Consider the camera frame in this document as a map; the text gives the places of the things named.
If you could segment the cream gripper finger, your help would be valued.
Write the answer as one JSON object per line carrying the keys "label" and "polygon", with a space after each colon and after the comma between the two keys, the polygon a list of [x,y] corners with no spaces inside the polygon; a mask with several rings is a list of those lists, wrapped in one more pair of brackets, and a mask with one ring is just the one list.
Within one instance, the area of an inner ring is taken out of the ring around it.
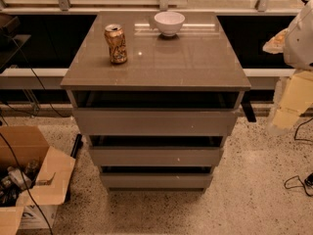
{"label": "cream gripper finger", "polygon": [[313,105],[313,72],[297,70],[290,77],[281,77],[276,84],[273,102],[267,130],[272,135],[282,135],[290,131]]}

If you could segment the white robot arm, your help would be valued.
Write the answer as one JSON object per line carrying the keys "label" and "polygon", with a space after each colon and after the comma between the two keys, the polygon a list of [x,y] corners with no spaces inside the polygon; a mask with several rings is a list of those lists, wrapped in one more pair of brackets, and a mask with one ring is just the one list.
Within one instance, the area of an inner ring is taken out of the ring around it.
{"label": "white robot arm", "polygon": [[313,1],[308,0],[289,26],[263,46],[270,54],[282,53],[284,62],[294,68],[290,77],[276,83],[267,130],[281,135],[291,130],[313,105]]}

